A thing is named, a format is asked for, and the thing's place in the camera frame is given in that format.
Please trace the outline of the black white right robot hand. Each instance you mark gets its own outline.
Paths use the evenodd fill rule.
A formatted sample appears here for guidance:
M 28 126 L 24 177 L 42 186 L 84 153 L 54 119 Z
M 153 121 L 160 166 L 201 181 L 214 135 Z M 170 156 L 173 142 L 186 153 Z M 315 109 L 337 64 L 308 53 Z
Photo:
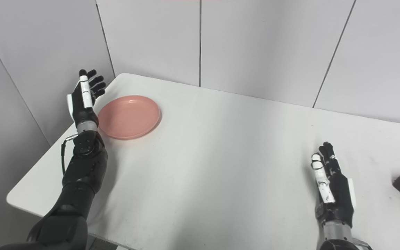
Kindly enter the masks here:
M 324 142 L 319 152 L 312 155 L 311 168 L 319 191 L 315 210 L 319 223 L 336 220 L 353 227 L 354 206 L 349 179 L 341 171 L 330 142 Z

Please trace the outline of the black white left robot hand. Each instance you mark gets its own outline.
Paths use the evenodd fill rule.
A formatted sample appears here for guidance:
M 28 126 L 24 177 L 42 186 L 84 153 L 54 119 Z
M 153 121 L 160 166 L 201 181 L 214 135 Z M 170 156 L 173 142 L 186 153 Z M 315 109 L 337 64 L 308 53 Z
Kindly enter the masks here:
M 104 82 L 104 77 L 102 75 L 98 75 L 95 69 L 92 69 L 90 71 L 81 69 L 79 71 L 79 77 L 81 76 L 87 77 L 87 82 L 91 94 L 91 102 L 94 105 L 97 98 L 101 97 L 106 92 L 107 84 Z M 67 100 L 69 113 L 71 114 L 72 119 L 76 125 L 87 121 L 99 124 L 99 120 L 97 115 L 95 114 L 94 109 L 92 107 L 86 108 L 84 106 L 84 99 L 82 95 L 80 81 L 77 82 L 73 92 L 67 95 Z

